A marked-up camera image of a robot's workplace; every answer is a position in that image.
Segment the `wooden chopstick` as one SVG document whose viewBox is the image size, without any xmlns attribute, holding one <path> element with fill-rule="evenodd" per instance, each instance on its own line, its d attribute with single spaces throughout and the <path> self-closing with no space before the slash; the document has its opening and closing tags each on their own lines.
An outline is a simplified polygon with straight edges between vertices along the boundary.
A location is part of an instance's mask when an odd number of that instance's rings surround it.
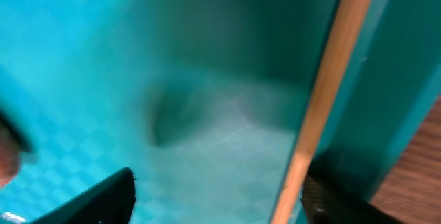
<svg viewBox="0 0 441 224">
<path fill-rule="evenodd" d="M 320 142 L 371 0 L 340 0 L 271 224 L 287 224 Z"/>
</svg>

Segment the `orange carrot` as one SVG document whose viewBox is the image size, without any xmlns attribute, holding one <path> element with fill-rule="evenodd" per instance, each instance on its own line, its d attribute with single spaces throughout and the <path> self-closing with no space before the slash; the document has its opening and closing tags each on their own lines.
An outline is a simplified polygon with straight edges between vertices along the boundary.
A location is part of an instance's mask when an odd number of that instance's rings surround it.
<svg viewBox="0 0 441 224">
<path fill-rule="evenodd" d="M 1 187 L 5 187 L 19 172 L 20 147 L 11 132 L 1 127 Z"/>
</svg>

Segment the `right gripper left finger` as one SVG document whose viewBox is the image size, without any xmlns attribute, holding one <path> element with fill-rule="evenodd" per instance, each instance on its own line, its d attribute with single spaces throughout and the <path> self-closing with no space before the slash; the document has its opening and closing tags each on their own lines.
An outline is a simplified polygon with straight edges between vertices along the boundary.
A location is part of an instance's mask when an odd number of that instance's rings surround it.
<svg viewBox="0 0 441 224">
<path fill-rule="evenodd" d="M 133 171 L 124 167 L 32 224 L 128 224 L 135 202 Z"/>
</svg>

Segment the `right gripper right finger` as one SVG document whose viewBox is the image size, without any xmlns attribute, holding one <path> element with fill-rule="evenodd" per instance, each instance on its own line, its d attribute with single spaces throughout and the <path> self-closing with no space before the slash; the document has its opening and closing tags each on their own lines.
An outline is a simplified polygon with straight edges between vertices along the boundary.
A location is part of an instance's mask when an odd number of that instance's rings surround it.
<svg viewBox="0 0 441 224">
<path fill-rule="evenodd" d="M 311 224 L 402 224 L 361 198 L 313 174 L 305 177 L 301 202 Z"/>
</svg>

